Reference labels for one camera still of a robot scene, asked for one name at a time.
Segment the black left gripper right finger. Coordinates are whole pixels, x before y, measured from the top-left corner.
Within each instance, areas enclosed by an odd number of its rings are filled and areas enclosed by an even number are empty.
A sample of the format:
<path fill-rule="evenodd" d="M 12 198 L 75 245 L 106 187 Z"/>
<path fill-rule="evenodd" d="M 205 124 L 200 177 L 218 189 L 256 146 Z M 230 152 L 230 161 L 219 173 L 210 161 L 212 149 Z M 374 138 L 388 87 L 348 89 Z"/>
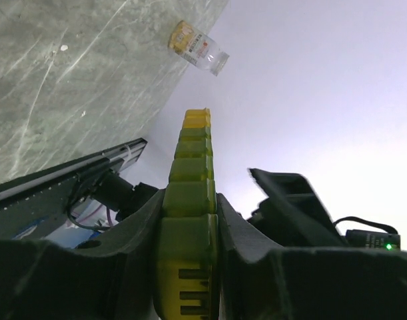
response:
<path fill-rule="evenodd" d="M 407 319 L 407 251 L 281 247 L 217 200 L 221 319 Z"/>

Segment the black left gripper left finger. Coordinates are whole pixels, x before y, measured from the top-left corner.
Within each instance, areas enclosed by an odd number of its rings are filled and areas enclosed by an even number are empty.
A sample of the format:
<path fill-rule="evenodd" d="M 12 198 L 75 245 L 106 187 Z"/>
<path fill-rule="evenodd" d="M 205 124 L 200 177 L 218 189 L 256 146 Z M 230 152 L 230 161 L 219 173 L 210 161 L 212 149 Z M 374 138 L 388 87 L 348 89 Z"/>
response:
<path fill-rule="evenodd" d="M 0 319 L 156 319 L 152 257 L 164 194 L 76 249 L 0 240 Z"/>

